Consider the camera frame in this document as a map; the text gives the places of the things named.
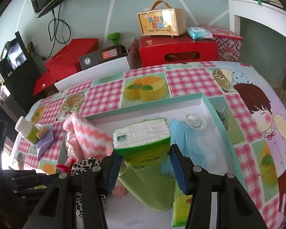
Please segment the red hair scrunchie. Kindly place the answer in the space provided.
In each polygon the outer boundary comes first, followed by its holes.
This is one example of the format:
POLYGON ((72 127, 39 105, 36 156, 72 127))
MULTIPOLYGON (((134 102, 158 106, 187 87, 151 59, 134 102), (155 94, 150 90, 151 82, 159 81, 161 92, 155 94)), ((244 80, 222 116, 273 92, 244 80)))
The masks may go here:
POLYGON ((65 164, 57 163, 56 168, 60 170, 62 173, 71 174, 72 166, 77 162, 77 159, 74 157, 68 157, 65 164))

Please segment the leopard print scrunchie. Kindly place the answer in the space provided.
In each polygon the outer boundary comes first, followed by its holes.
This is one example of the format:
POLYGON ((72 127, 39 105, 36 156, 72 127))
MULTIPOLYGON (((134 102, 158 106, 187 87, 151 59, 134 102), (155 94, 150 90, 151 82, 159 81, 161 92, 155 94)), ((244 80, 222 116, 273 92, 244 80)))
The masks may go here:
MULTIPOLYGON (((78 161, 72 165, 71 176, 83 174, 87 170, 93 168, 94 166, 99 166, 99 165, 100 161, 93 157, 78 161)), ((82 201, 83 201, 82 193, 76 192, 76 214, 80 218, 83 218, 82 201)))

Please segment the green tissue pack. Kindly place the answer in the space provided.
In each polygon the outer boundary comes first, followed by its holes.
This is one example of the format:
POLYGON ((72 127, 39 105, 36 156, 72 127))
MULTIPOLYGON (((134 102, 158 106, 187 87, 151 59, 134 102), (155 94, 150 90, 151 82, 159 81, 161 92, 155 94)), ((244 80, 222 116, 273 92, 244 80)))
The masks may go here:
POLYGON ((185 226, 192 202, 191 195, 185 195, 175 183, 171 225, 173 227, 185 226))
POLYGON ((134 169, 142 169, 168 159, 171 133, 165 118, 132 123, 113 132, 116 152, 134 169))

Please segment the white tray with teal rim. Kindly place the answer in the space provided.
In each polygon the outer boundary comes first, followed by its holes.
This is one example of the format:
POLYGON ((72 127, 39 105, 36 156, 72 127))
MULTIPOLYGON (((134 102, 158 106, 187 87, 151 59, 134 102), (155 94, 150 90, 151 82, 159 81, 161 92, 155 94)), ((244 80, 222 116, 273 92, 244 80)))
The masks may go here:
MULTIPOLYGON (((185 122, 198 130, 199 135, 216 155, 215 164, 209 173, 232 173, 244 184, 239 161, 214 104, 218 104, 222 109, 227 108, 227 103, 221 97, 208 99, 202 94, 192 94, 108 111, 89 116, 87 119, 108 135, 112 135, 118 128, 148 119, 165 118, 168 125, 172 120, 185 122)), ((161 164, 161 171, 174 178, 169 160, 161 164)), ((105 216, 109 228, 184 228, 171 225, 172 210, 173 205, 162 212, 149 210, 128 190, 124 197, 110 196, 105 203, 105 216)))

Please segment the tan wooden block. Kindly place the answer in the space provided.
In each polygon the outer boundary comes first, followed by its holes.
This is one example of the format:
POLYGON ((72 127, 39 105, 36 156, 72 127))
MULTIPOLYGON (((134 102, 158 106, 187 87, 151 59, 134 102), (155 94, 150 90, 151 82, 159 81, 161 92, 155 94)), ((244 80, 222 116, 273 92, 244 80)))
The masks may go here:
POLYGON ((38 130, 38 132, 36 133, 36 137, 38 139, 42 139, 48 133, 48 131, 49 131, 49 127, 43 127, 38 130))

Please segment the pink white striped towel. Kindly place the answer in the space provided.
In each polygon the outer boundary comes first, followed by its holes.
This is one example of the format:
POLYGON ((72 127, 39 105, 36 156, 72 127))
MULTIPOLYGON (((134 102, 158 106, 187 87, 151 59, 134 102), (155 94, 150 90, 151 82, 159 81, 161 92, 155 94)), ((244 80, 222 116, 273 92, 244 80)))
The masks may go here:
POLYGON ((65 119, 63 129, 67 150, 64 165, 70 170, 75 168, 74 164, 85 160, 99 165, 113 151, 112 138, 78 113, 65 119))

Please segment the green cloth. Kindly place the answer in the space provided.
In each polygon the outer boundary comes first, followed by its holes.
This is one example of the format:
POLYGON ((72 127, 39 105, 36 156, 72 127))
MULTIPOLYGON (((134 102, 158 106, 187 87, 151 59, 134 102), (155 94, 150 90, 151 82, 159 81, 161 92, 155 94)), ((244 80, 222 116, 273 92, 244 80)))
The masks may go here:
POLYGON ((162 212, 173 204, 175 178, 163 174, 160 163, 135 169, 125 162, 118 179, 149 210, 162 212))

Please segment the patchwork cartoon tablecloth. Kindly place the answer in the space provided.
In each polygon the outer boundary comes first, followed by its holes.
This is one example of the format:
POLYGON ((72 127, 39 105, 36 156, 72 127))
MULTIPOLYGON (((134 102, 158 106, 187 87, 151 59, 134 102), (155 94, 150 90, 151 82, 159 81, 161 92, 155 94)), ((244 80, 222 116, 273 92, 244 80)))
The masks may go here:
POLYGON ((268 228, 286 220, 286 108, 269 83, 251 66, 203 61, 144 67, 88 81, 38 100, 26 119, 38 129, 52 129, 54 141, 41 159, 18 135, 10 165, 53 174, 65 164, 63 122, 72 113, 89 116, 173 97, 202 94, 221 97, 219 112, 244 177, 241 184, 268 228))

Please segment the blue surgical face mask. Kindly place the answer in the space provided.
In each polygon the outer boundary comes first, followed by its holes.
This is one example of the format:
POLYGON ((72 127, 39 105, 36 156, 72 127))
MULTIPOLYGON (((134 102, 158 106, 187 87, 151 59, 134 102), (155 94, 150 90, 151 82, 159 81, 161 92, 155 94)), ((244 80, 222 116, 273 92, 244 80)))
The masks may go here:
POLYGON ((179 120, 170 121, 169 129, 170 144, 178 145, 184 156, 189 157, 195 165, 210 172, 215 164, 216 155, 204 138, 199 135, 198 130, 179 120))

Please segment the black cabinet with screen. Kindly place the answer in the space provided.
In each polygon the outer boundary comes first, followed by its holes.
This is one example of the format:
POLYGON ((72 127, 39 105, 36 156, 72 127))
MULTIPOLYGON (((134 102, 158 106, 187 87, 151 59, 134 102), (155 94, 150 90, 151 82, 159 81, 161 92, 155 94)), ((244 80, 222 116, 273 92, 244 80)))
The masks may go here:
POLYGON ((13 99, 26 113, 42 98, 33 95, 35 83, 42 75, 41 70, 18 31, 15 38, 5 43, 1 52, 0 75, 13 99))

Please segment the white foam board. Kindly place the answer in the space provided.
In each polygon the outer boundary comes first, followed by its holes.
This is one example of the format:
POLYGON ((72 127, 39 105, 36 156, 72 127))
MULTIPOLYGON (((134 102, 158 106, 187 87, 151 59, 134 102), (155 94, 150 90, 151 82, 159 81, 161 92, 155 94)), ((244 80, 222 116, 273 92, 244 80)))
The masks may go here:
POLYGON ((117 73, 126 72, 131 69, 131 62, 127 57, 121 57, 105 63, 82 70, 65 79, 55 83, 58 91, 62 92, 68 88, 78 86, 88 81, 94 81, 103 77, 112 76, 117 73))

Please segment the red paper gift bag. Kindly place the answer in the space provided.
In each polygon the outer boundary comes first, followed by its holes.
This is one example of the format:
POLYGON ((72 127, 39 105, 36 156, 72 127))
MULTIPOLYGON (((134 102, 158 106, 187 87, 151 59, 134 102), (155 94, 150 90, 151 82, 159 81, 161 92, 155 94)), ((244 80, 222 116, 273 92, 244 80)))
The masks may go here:
POLYGON ((36 81, 33 95, 35 96, 56 82, 81 71, 79 58, 98 49, 99 40, 97 38, 72 39, 45 63, 46 72, 36 81))

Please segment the red white patterned box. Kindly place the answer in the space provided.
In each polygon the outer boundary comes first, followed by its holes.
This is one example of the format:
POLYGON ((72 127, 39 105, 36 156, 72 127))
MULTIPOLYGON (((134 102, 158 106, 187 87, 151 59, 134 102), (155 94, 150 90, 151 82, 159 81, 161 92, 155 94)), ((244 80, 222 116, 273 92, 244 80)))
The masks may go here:
POLYGON ((218 46, 219 61, 238 62, 243 38, 236 33, 217 26, 200 26, 213 35, 218 46))

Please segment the black box with labels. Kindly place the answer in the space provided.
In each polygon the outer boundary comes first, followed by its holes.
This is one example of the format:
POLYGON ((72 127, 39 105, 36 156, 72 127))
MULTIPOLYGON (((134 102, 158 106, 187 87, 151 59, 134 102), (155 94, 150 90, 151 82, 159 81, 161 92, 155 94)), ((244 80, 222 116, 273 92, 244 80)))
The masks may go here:
POLYGON ((88 53, 79 58, 80 67, 82 70, 97 66, 110 60, 115 60, 127 56, 128 50, 126 47, 118 44, 104 49, 100 49, 88 53))

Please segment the red gift box with window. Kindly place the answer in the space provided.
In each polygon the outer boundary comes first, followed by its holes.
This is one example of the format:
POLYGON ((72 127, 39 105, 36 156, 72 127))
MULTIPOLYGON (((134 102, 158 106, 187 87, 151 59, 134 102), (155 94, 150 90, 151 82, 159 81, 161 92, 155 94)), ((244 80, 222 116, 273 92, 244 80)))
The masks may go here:
POLYGON ((193 40, 188 34, 174 37, 142 36, 138 50, 143 67, 219 60, 218 46, 214 40, 193 40))

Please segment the wet wipes pack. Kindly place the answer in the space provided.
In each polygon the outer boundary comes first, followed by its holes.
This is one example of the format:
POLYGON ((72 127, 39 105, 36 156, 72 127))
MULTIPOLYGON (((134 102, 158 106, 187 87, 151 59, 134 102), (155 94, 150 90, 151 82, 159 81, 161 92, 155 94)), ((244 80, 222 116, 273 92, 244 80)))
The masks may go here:
POLYGON ((186 29, 186 32, 193 40, 213 38, 212 33, 209 30, 202 27, 188 27, 186 29))

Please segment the green dumbbell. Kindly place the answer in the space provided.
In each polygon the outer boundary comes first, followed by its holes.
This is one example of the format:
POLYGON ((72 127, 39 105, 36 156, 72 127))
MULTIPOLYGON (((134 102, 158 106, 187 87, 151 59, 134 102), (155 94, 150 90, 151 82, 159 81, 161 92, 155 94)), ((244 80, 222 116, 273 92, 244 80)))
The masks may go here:
POLYGON ((118 45, 120 33, 115 32, 115 33, 108 34, 107 38, 112 42, 113 45, 118 45))

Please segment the white shelf unit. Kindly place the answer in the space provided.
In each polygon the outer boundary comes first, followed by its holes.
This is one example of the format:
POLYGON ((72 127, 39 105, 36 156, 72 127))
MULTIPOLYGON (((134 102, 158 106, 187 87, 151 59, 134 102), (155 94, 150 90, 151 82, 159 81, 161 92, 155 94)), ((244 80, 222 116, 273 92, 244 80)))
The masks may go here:
POLYGON ((258 4, 255 0, 228 0, 229 29, 240 33, 241 18, 262 24, 286 38, 286 11, 267 3, 258 4))

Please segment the yellow wooden gift case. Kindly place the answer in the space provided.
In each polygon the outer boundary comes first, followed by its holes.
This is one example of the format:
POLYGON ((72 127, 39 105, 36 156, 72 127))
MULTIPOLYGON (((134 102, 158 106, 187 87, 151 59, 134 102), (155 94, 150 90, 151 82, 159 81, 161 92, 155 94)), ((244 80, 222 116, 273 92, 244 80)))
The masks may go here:
POLYGON ((185 12, 162 0, 137 14, 143 36, 180 36, 186 33, 185 12))

